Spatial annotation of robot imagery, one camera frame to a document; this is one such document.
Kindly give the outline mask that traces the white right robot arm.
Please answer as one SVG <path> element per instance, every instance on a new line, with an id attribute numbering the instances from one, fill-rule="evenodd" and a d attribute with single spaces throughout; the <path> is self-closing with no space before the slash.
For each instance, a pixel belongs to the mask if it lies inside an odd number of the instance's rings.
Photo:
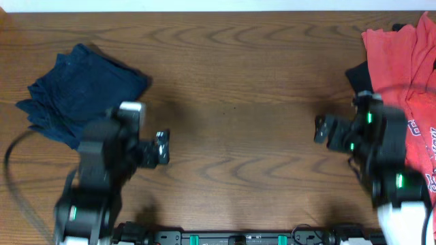
<path id="1" fill-rule="evenodd" d="M 430 244 L 433 205 L 422 174 L 405 164 L 406 129 L 403 113 L 365 112 L 353 120 L 325 114 L 315 118 L 314 141 L 349 155 L 387 244 Z"/>

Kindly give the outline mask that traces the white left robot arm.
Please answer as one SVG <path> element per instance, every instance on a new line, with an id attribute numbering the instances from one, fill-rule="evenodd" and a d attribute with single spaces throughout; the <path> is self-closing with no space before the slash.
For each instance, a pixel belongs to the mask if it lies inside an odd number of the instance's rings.
<path id="1" fill-rule="evenodd" d="M 65 181 L 55 213 L 57 244 L 153 244 L 147 228 L 116 225 L 121 191 L 139 168 L 154 169 L 170 160 L 170 132 L 141 141 L 128 129 L 87 129 L 79 145 L 80 162 Z"/>

